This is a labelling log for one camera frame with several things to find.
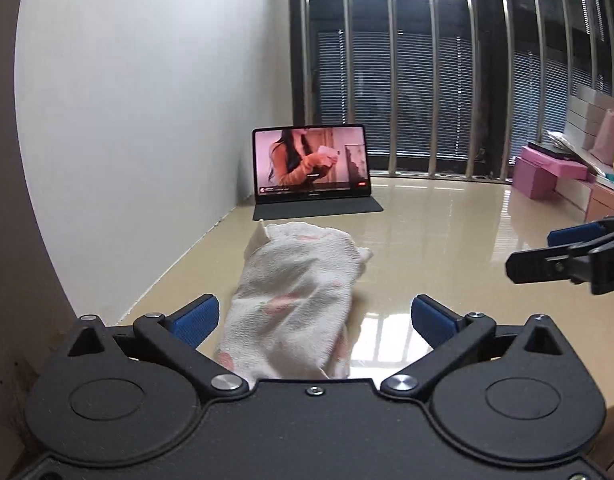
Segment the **large dusty pink storage box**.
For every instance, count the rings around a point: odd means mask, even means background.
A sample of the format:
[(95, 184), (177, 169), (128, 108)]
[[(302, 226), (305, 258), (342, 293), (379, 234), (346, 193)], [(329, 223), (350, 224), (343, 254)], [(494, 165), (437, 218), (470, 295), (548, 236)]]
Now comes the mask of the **large dusty pink storage box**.
[(614, 189), (595, 183), (590, 194), (585, 221), (592, 222), (610, 216), (614, 216)]

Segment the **stack of white boxes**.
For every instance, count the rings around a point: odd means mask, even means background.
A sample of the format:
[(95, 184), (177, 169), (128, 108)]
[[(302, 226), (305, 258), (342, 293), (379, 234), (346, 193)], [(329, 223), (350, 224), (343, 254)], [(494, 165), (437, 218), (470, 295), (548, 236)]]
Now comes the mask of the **stack of white boxes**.
[(566, 139), (578, 148), (591, 150), (607, 110), (614, 110), (613, 96), (584, 84), (574, 84), (566, 109)]

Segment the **metal window guard bars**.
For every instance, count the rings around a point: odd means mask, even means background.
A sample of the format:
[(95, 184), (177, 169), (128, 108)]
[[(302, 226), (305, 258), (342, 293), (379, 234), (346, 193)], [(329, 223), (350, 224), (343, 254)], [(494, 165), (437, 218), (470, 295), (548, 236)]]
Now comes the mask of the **metal window guard bars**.
[(614, 97), (614, 0), (289, 0), (293, 119), (358, 124), (373, 170), (507, 181)]

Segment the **flat pink box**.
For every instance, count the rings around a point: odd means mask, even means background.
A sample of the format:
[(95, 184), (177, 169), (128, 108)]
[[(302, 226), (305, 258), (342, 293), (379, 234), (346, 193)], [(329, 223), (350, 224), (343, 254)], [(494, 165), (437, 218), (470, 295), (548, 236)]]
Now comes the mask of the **flat pink box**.
[(553, 174), (558, 179), (572, 179), (585, 181), (588, 178), (588, 168), (580, 162), (574, 160), (558, 159), (545, 153), (524, 146), (521, 154), (516, 157), (516, 162), (528, 162), (538, 168), (542, 168)]

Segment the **small pink cardboard box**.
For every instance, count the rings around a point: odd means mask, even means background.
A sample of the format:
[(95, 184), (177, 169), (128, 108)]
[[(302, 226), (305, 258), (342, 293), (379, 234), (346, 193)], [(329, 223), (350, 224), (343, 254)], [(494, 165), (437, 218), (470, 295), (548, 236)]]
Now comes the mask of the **small pink cardboard box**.
[(531, 200), (549, 197), (557, 185), (557, 177), (542, 167), (522, 157), (516, 157), (513, 168), (512, 187)]

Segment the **pink pouch bag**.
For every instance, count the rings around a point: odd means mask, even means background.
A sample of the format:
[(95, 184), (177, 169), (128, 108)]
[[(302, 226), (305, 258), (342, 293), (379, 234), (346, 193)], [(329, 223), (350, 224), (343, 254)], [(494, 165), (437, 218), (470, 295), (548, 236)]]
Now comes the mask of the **pink pouch bag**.
[(607, 110), (601, 127), (596, 135), (595, 144), (590, 151), (592, 156), (605, 165), (614, 162), (614, 110)]

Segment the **tablet with keyboard cover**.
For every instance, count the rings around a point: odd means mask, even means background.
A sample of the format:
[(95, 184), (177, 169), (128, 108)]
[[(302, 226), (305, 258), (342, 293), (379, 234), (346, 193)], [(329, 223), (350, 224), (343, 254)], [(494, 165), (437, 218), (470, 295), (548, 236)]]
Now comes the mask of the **tablet with keyboard cover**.
[(252, 152), (255, 221), (383, 210), (362, 125), (258, 128)]

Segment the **white strawberry print garment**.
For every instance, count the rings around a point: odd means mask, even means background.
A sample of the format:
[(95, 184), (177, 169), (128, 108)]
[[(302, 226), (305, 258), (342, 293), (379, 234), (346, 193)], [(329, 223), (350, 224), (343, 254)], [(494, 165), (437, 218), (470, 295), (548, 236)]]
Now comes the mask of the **white strawberry print garment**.
[(345, 379), (353, 288), (372, 257), (344, 231), (259, 222), (214, 359), (260, 379)]

